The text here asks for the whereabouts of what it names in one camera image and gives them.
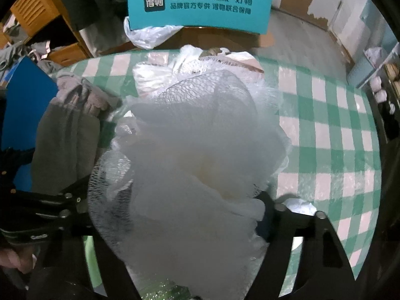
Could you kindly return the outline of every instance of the bolt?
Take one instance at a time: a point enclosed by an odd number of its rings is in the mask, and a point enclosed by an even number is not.
[[[68,209],[64,209],[59,213],[59,217],[65,219],[67,216],[71,214],[71,211]]]
[[[284,212],[286,211],[286,206],[283,204],[275,204],[275,210],[279,211],[279,212]]]
[[[326,219],[327,218],[327,215],[322,211],[315,212],[315,215],[317,216],[318,219]]]

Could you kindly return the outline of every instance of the mesh net bag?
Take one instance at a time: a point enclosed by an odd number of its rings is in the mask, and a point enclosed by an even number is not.
[[[205,299],[244,296],[265,252],[254,196],[290,146],[266,100],[223,69],[188,73],[131,104],[88,200],[93,224],[136,275]]]

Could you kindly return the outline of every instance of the table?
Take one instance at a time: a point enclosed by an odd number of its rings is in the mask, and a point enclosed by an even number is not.
[[[169,51],[170,59],[178,51]],[[66,68],[120,97],[137,96],[132,67],[147,51],[107,55]],[[381,196],[377,129],[367,96],[303,67],[259,58],[265,78],[283,95],[279,124],[291,139],[289,165],[269,190],[273,199],[296,195],[326,212],[357,277],[375,230]],[[113,124],[102,123],[107,148]],[[281,295],[296,277],[301,247],[292,252]]]

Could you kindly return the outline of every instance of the wooden louvered door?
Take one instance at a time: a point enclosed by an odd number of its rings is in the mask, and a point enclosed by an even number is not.
[[[17,0],[10,10],[29,37],[60,15],[52,0]]]

